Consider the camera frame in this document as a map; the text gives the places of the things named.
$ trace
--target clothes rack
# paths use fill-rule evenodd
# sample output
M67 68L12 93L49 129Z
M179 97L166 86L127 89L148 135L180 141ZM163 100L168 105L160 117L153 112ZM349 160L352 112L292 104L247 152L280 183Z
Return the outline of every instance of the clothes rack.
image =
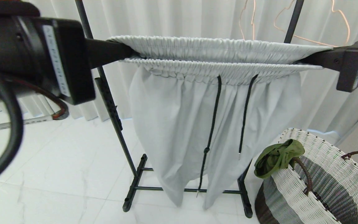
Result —
M80 15L81 23L85 32L85 36L87 38L93 39L91 28L89 25L89 21L85 12L84 3L82 0L75 0L78 13ZM290 43L292 40L292 37L294 35L294 31L297 25L297 21L299 19L301 9L303 6L304 0L297 0L294 11L292 13L292 17L290 20L289 27L287 29L287 34L284 40L284 43ZM153 171L152 168L145 167L146 161L147 161L147 155L143 154L143 156L140 158L140 162L138 165L138 168L135 168L134 162L131 158L131 155L128 150L128 146L125 143L124 136L122 135L122 123L117 113L117 106L114 103L114 99L112 98L110 88L108 86L108 82L106 79L105 72L102 67L98 67L98 73L100 75L99 78L95 78L95 82L97 84L97 87L100 91L100 94L102 96L102 100L105 104L105 107L107 108L108 115L111 119L111 122L114 126L115 132L118 136L118 139L121 143L122 150L125 154L125 157L128 161L129 167L132 171L132 174L134 176L132 184L129 187L128 194L126 198L124 199L124 205L122 206L122 209L124 212L127 212L130 210L133 199L135 197L135 194L138 190L163 190L162 187L145 187L145 186L139 186L140 179L142 177L142 174L144 171L149 172ZM243 174L237 179L237 184L239 190L225 190L224 194L239 194L241 197L241 201L243 203L244 207L244 213L247 218L251 218L253 216L250 199L248 197L247 189L244 184L244 180L246 178L246 175L248 173L248 169L250 168L250 164L248 165L247 169L243 172ZM191 188L185 188L185 192L197 192L198 189L191 189ZM200 189L199 192L205 193L206 189Z

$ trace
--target wicker basket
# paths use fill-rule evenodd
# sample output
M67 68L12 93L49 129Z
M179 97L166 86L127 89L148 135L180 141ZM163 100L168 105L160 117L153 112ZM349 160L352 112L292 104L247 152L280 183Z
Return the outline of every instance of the wicker basket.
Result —
M263 181L255 201L260 223L358 223L358 164L325 140L299 129L287 129L279 143L300 141L300 160L310 174L312 190L305 194L307 171L299 164L279 170Z

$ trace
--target olive green garment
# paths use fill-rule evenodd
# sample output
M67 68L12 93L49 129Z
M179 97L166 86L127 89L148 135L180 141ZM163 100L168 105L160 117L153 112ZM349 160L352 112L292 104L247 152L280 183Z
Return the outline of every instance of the olive green garment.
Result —
M291 159L304 153L303 145L294 139L268 146L255 162L255 175L260 178L270 177L278 169L287 169L288 164L293 166Z

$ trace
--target drawstring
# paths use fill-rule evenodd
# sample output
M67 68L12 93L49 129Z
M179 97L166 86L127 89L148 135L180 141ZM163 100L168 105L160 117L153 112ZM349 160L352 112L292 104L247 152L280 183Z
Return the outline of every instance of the drawstring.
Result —
M209 147L210 147L211 141L212 141L213 128L215 127L216 112L218 110L218 103L219 103L219 96L220 96L221 89L222 89L222 79L220 78L220 75L219 75L218 76L218 93L217 93L216 99L215 99L215 107L213 108L211 132L209 133L208 145L204 149L203 165L201 166L201 174L200 174L200 184L199 184L199 188L197 189L196 197L198 197L198 195L200 193L200 189L201 189L201 184L203 183L203 172L204 172L205 160L206 160L206 155L209 152Z
M246 116L247 116L247 108L248 108L248 102L250 101L250 95L251 95L251 89L252 85L255 81L255 79L258 77L258 74L252 77L250 86L248 87L248 93L247 93L247 99L246 99L246 105L244 108L244 116L243 116L243 127L241 128L241 139L240 139L240 148L238 149L238 160L240 160L241 150L243 148L243 136L244 136L244 129L246 127Z

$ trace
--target floor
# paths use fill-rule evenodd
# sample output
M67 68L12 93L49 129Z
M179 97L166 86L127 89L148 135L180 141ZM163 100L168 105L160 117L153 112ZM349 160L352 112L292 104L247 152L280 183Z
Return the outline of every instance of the floor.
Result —
M0 113L0 123L6 121ZM122 122L137 166L144 150L132 120ZM8 135L8 130L0 131L0 153ZM110 121L67 118L28 125L18 156L0 176L0 224L259 223L255 215L244 216L240 196L232 194L222 194L212 208L203 210L203 193L197 198L185 193L177 208L163 192L138 191L131 210L124 213L122 204L131 182ZM159 186L152 172L144 174L141 184ZM250 170L246 187L252 205L260 184ZM197 185L194 180L188 187ZM238 189L235 183L231 189Z

